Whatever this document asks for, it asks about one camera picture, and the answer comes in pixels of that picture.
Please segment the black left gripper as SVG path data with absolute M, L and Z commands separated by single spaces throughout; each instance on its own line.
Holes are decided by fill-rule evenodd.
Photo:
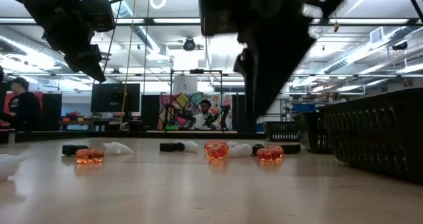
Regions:
M 93 31 L 85 20 L 81 0 L 22 0 L 26 10 L 44 29 L 53 50 L 65 53 L 65 61 L 77 77 L 88 76 L 100 83 L 106 77 L 100 70 L 99 47 L 91 47 Z

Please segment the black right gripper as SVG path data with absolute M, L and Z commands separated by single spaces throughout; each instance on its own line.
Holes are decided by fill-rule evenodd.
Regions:
M 304 11 L 306 6 L 317 10 L 322 21 L 337 10 L 344 0 L 245 0 L 240 4 L 237 17 L 238 41 L 247 42 L 258 32 L 272 36 L 282 34 L 277 42 L 262 38 L 257 42 L 257 63 L 254 75 L 254 114 L 265 114 L 293 70 L 301 62 L 316 38 L 310 35 L 315 18 Z M 233 71 L 241 74 L 253 72 L 254 56 L 244 48 L 237 56 Z

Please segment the black slotted plastic basket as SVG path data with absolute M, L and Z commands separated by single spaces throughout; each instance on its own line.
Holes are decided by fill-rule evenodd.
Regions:
M 319 111 L 339 161 L 423 184 L 423 88 L 331 104 Z
M 333 154 L 323 115 L 320 112 L 304 112 L 293 117 L 299 142 L 312 153 Z
M 296 142 L 299 141 L 295 122 L 264 122 L 264 135 L 267 141 Z

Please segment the black monitor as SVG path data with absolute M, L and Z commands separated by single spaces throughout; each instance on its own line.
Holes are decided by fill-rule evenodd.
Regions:
M 91 112 L 139 112 L 140 84 L 94 84 Z

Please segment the metal shelf rack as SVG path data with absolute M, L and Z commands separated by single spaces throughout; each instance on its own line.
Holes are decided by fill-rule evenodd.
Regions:
M 290 122 L 292 115 L 292 105 L 291 100 L 288 98 L 283 98 L 280 100 L 280 121 L 281 122 Z

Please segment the tall black panel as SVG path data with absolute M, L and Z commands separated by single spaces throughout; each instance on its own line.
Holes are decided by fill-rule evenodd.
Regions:
M 232 96 L 232 124 L 238 133 L 256 133 L 256 120 L 247 106 L 245 95 L 235 94 Z
M 160 96 L 142 95 L 141 96 L 141 119 L 143 125 L 149 130 L 156 130 L 159 121 Z
M 61 125 L 62 94 L 44 93 L 42 98 L 41 131 L 59 131 Z

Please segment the colourful toy pile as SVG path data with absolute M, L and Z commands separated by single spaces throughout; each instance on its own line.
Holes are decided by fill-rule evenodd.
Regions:
M 64 122 L 70 122 L 70 121 L 78 121 L 82 122 L 84 120 L 84 115 L 82 115 L 78 111 L 66 113 L 65 116 L 62 117 L 62 120 Z

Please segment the wooden bench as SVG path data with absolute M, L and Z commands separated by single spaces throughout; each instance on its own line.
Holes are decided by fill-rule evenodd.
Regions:
M 61 131 L 67 131 L 69 126 L 88 126 L 90 131 L 110 131 L 120 127 L 117 119 L 62 118 L 58 123 Z

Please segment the blue storage bin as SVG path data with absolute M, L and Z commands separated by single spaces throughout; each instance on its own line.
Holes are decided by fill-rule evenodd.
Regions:
M 316 112 L 317 110 L 316 104 L 292 104 L 293 112 Z

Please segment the person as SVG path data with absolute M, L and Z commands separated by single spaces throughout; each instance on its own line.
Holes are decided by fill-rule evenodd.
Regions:
M 0 113 L 0 120 L 10 124 L 10 128 L 24 133 L 34 131 L 42 118 L 38 97 L 28 90 L 29 82 L 17 77 L 11 81 L 14 96 L 8 103 L 9 113 Z
M 199 114 L 196 114 L 193 116 L 194 118 L 194 130 L 216 130 L 217 124 L 214 122 L 210 125 L 206 125 L 206 120 L 208 116 L 210 115 L 210 108 L 211 103 L 209 100 L 202 100 L 200 103 L 200 110 L 201 112 Z

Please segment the colourful mural panel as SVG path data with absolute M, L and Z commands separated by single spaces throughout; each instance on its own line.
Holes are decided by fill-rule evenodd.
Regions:
M 210 115 L 206 125 L 217 124 L 216 130 L 232 130 L 232 103 L 230 94 L 202 93 L 162 94 L 160 96 L 159 121 L 157 128 L 165 130 L 166 126 L 177 126 L 180 130 L 194 130 L 193 116 L 199 114 L 202 100 L 211 103 Z

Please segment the black overhead rig beam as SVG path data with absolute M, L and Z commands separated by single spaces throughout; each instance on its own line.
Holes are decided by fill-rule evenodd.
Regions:
M 309 23 L 311 26 L 423 26 L 419 18 L 315 18 Z M 119 18 L 117 26 L 199 26 L 200 18 Z M 0 17 L 0 25 L 9 26 L 36 26 L 32 18 Z

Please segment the white air vent grille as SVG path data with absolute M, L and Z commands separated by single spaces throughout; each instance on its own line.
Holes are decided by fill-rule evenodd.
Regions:
M 370 42 L 372 44 L 380 43 L 384 40 L 384 28 L 382 26 L 376 28 L 369 33 Z

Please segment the silver ventilation duct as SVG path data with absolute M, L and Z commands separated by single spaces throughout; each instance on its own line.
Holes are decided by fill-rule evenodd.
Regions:
M 356 61 L 375 53 L 379 49 L 402 42 L 419 30 L 423 30 L 423 26 L 401 26 L 388 31 L 385 31 L 385 27 L 383 28 L 384 40 L 382 42 L 372 44 L 369 38 L 352 49 L 347 50 L 342 56 L 329 61 L 325 67 L 319 71 L 319 73 L 330 74 L 333 71 L 346 67 L 347 65 L 353 64 Z
M 119 18 L 130 19 L 134 15 L 126 2 L 112 4 L 112 10 Z M 147 46 L 148 52 L 158 54 L 161 51 L 161 47 L 147 34 L 144 27 L 130 26 L 130 29 Z

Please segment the black metal stand frame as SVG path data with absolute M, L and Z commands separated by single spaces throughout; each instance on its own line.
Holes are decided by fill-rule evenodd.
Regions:
M 209 72 L 211 72 L 211 73 L 223 73 L 220 70 L 208 70 L 208 69 L 190 69 L 190 70 L 172 70 L 171 71 L 171 73 L 191 73 L 191 74 L 195 74 L 195 73 L 201 74 L 201 73 L 209 73 Z M 170 86 L 171 86 L 170 94 L 173 94 L 173 79 L 175 77 L 178 77 L 178 76 L 171 76 L 171 79 L 170 79 Z M 213 88 L 215 82 L 217 82 L 217 81 L 220 82 L 220 83 L 223 82 L 223 77 L 214 77 L 214 76 L 213 77 L 192 76 L 192 77 L 197 77 L 197 81 L 198 81 L 198 91 L 197 92 L 202 92 L 202 93 L 207 93 L 207 94 L 217 93 L 217 92 L 210 92 L 209 93 L 209 92 L 205 91 L 204 88 L 203 88 L 204 83 L 207 83 L 211 88 Z

